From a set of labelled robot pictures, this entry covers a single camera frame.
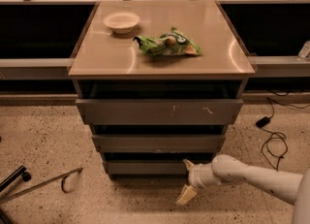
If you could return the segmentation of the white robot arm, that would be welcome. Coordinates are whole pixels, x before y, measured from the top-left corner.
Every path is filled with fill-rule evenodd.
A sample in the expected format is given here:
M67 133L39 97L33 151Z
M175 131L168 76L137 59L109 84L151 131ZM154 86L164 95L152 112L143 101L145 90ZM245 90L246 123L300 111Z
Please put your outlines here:
M310 170L304 175L276 171L242 163L226 154L216 155L210 163L194 164L184 159L188 183L176 203L186 205L209 185L246 182L294 207L292 224L310 224Z

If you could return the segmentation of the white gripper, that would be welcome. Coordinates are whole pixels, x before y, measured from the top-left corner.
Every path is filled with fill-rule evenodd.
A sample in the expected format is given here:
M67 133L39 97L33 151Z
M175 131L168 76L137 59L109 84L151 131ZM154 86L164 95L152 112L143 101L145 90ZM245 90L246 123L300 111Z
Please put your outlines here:
M204 189L208 185L216 185L220 182L212 170L210 163L195 165L188 159L183 160L186 170L189 171L188 180L190 185L185 184L181 190L176 203L179 206L184 206L197 196L197 189Z

